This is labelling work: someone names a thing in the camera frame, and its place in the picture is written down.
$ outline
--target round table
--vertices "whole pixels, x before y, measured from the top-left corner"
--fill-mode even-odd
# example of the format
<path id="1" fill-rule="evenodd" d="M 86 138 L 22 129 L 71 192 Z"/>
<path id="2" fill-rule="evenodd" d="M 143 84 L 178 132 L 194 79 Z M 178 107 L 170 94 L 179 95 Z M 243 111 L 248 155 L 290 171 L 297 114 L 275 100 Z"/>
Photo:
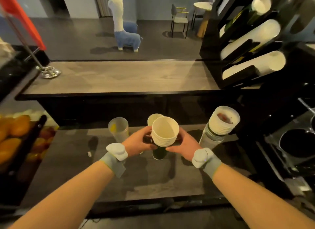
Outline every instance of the round table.
<path id="1" fill-rule="evenodd" d="M 206 10 L 205 13 L 203 14 L 203 19 L 197 33 L 198 37 L 203 38 L 204 33 L 206 32 L 206 29 L 207 29 L 208 21 L 210 19 L 210 13 L 212 10 L 212 2 L 208 2 L 208 1 L 195 2 L 194 7 L 202 9 L 202 10 Z"/>

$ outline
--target forearm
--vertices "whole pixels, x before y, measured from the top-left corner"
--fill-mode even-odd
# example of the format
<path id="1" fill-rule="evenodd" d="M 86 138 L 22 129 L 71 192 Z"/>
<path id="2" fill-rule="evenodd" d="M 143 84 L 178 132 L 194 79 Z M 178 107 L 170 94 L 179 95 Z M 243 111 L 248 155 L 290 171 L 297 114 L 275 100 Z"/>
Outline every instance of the forearm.
<path id="1" fill-rule="evenodd" d="M 252 180 L 221 164 L 213 183 L 251 229 L 306 229 L 315 222 Z"/>
<path id="2" fill-rule="evenodd" d="M 97 161 L 52 192 L 10 229 L 77 229 L 114 173 Z"/>

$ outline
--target dark floor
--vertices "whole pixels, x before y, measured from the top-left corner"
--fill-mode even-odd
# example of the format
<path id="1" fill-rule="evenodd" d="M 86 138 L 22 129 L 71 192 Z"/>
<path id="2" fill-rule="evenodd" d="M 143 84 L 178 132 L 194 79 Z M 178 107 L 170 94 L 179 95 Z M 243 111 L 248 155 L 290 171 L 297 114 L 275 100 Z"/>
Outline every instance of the dark floor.
<path id="1" fill-rule="evenodd" d="M 11 223 L 0 224 L 0 229 Z M 235 217 L 233 208 L 214 208 L 204 211 L 143 215 L 117 219 L 95 219 L 82 229 L 249 229 L 244 221 Z"/>
<path id="2" fill-rule="evenodd" d="M 202 40 L 188 30 L 185 39 L 183 24 L 176 24 L 174 38 L 169 36 L 171 21 L 138 20 L 138 33 L 143 37 L 139 52 L 124 47 L 118 51 L 112 18 L 100 19 L 32 19 L 51 60 L 195 60 L 200 59 Z M 22 27 L 29 44 L 34 44 Z M 0 37 L 11 44 L 20 44 L 5 19 L 0 19 Z"/>

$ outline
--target gray wrist strap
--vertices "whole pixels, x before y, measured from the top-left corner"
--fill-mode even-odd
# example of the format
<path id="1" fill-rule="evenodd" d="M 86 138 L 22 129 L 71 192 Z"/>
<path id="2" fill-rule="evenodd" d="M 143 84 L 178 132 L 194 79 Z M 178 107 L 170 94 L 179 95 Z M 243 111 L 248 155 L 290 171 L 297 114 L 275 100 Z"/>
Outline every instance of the gray wrist strap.
<path id="1" fill-rule="evenodd" d="M 116 177 L 120 178 L 121 175 L 126 170 L 123 162 L 116 159 L 115 156 L 113 156 L 111 153 L 106 153 L 100 161 L 104 162 L 116 175 Z"/>
<path id="2" fill-rule="evenodd" d="M 222 164 L 221 160 L 214 154 L 203 166 L 203 171 L 208 174 L 211 179 L 213 174 L 218 169 L 218 167 Z"/>

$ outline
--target red flag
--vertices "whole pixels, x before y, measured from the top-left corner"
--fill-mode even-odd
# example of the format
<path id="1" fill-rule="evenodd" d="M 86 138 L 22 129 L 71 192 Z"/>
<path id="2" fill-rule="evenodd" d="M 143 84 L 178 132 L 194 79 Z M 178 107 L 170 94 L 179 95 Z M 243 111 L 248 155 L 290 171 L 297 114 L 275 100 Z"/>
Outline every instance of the red flag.
<path id="1" fill-rule="evenodd" d="M 19 5 L 16 0 L 0 0 L 0 4 L 5 12 L 15 16 L 20 20 L 24 28 L 28 31 L 33 40 L 37 43 L 41 50 L 46 50 L 46 46 L 42 42 L 42 39 L 35 28 L 34 24 L 28 18 L 23 8 Z"/>

